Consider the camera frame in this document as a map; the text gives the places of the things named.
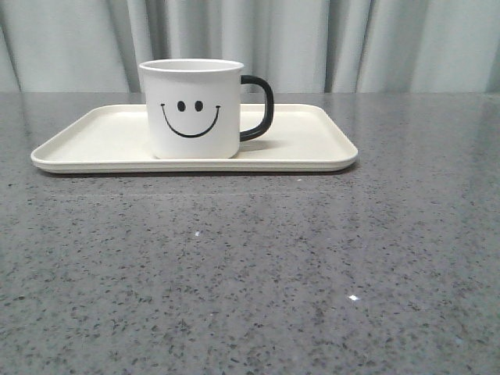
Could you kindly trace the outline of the white smiley mug black handle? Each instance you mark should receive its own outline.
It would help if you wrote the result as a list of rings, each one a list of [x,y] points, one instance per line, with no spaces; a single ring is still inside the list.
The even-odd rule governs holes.
[[[227,159],[243,141],[264,135],[273,122],[274,95],[262,78],[244,75],[243,63],[224,59],[158,59],[143,62],[150,142],[160,159]],[[242,131],[241,86],[257,85],[264,113]]]

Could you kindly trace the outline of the cream rectangular plastic tray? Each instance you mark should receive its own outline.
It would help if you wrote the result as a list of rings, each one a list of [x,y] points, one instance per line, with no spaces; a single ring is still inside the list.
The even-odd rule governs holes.
[[[357,148],[319,107],[278,104],[273,125],[231,159],[157,159],[144,105],[93,109],[32,151],[50,173],[330,172],[352,165]]]

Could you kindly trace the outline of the grey pleated curtain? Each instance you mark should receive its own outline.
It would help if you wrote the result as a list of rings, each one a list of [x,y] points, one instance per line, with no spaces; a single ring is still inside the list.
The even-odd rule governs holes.
[[[139,92],[153,59],[243,63],[277,93],[496,92],[496,1],[4,1],[1,89]]]

